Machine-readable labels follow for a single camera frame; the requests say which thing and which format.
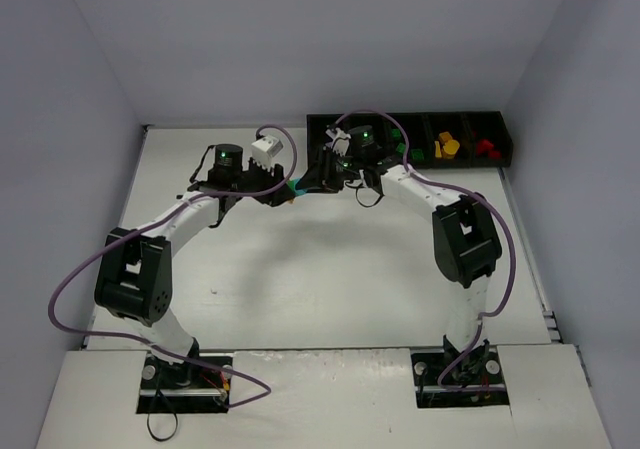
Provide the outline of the light blue lego brick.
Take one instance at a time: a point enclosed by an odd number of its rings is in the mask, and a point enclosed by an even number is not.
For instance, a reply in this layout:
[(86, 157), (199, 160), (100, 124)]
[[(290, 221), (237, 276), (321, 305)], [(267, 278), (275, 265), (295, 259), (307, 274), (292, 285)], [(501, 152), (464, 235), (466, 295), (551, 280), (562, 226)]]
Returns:
[(300, 183), (299, 179), (293, 179), (292, 181), (294, 181), (295, 183), (295, 194), (294, 194), (295, 197), (303, 196), (308, 192), (307, 189), (304, 189), (299, 186), (299, 183)]

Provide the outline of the green curved lego brick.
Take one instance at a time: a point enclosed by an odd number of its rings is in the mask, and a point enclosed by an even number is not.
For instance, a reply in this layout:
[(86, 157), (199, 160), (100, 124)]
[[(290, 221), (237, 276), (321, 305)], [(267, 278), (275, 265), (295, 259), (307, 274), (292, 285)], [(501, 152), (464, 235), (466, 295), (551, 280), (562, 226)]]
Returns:
[(424, 161), (424, 153), (420, 149), (415, 149), (411, 151), (411, 160), (412, 161)]

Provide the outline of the yellow butterfly oval lego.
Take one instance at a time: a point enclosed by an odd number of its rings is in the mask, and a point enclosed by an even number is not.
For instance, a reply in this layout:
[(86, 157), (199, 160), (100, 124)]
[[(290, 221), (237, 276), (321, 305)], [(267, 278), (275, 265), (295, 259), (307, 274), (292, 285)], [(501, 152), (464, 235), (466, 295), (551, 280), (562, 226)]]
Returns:
[(454, 159), (460, 150), (460, 143), (455, 139), (446, 141), (441, 147), (442, 157), (444, 159)]

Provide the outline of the red arch lego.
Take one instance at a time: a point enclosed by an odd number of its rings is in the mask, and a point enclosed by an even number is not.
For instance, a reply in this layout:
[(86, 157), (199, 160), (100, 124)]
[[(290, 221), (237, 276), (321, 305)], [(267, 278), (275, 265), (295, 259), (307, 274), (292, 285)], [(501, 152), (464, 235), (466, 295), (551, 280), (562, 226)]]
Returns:
[(477, 157), (487, 157), (494, 150), (494, 145), (487, 139), (481, 139), (476, 142), (475, 149)]

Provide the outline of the yellow 2x4 lego brick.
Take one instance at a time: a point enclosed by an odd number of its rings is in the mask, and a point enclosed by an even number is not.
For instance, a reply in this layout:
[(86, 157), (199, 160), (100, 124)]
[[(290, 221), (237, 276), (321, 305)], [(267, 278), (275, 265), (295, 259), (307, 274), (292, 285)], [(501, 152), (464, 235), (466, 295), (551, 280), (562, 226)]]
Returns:
[(441, 149), (440, 142), (439, 141), (435, 141), (434, 146), (435, 146), (435, 158), (436, 159), (442, 159), (443, 155), (442, 155), (442, 149)]

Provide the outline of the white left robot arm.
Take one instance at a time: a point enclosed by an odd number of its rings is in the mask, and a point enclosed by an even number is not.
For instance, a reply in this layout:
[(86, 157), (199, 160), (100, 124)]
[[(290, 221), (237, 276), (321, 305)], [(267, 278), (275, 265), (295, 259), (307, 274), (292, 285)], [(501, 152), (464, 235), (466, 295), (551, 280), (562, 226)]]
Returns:
[(170, 309), (173, 296), (172, 259), (198, 233), (218, 227), (244, 197), (275, 207), (295, 197), (287, 185), (284, 168), (274, 162), (282, 142), (258, 136), (251, 144), (248, 165), (236, 144), (211, 145), (213, 166), (200, 179), (200, 162), (189, 177), (182, 198), (150, 222), (152, 229), (137, 235), (116, 228), (106, 240), (94, 300), (112, 316), (124, 319), (169, 364), (185, 357), (197, 358), (199, 346)]

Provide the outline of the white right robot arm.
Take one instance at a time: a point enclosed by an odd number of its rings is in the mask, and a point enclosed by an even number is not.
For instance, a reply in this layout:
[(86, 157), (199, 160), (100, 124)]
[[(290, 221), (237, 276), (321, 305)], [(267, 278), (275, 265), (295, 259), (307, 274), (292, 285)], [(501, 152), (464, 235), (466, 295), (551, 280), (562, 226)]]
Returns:
[(445, 345), (459, 353), (475, 349), (488, 282), (502, 255), (490, 211), (458, 190), (418, 181), (400, 156), (384, 158), (370, 125), (347, 132), (330, 127), (326, 136), (295, 189), (337, 193), (359, 181), (379, 197), (395, 200), (430, 222), (436, 266), (456, 286), (450, 296)]

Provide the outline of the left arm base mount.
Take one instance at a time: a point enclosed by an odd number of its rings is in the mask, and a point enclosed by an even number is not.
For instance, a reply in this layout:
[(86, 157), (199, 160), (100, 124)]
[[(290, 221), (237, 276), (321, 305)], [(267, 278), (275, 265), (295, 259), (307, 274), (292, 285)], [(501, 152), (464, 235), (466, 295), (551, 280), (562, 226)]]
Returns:
[(216, 370), (192, 364), (170, 364), (147, 354), (141, 372), (136, 412), (146, 417), (150, 438), (165, 443), (177, 434), (181, 415), (226, 414), (229, 411), (233, 357), (205, 355)]

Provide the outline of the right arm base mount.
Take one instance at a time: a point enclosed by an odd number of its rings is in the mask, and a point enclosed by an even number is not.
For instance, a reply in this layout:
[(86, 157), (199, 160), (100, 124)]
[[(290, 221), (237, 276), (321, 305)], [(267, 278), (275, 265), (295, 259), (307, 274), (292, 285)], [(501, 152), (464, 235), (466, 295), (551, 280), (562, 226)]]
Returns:
[(439, 382), (459, 355), (451, 344), (443, 349), (412, 350), (411, 369), (418, 409), (508, 406), (509, 395), (496, 346), (484, 340)]

